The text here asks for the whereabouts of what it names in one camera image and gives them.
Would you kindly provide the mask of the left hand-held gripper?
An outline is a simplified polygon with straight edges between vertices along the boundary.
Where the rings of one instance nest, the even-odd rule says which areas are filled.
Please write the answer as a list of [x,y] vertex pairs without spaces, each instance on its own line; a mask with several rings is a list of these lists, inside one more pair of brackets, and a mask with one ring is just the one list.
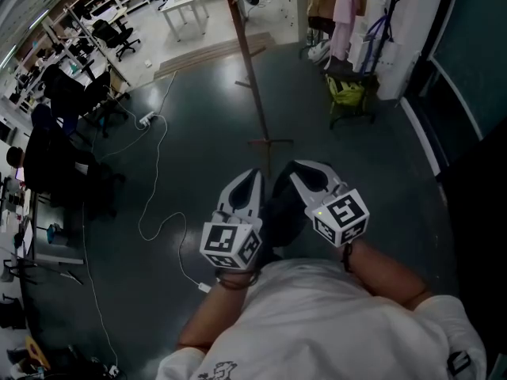
[[200,253],[215,268],[246,271],[254,265],[262,246],[262,221],[250,217],[259,215],[263,201],[264,177],[259,169],[241,173],[221,191],[200,242]]

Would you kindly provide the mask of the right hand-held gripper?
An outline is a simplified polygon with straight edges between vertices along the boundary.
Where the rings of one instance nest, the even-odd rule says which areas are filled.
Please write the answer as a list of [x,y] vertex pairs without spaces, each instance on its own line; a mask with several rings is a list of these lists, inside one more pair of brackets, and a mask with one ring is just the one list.
[[[331,165],[295,160],[295,172],[289,178],[314,231],[331,245],[341,248],[366,231],[370,213],[360,193],[355,188],[349,190]],[[333,196],[322,200],[323,191]]]

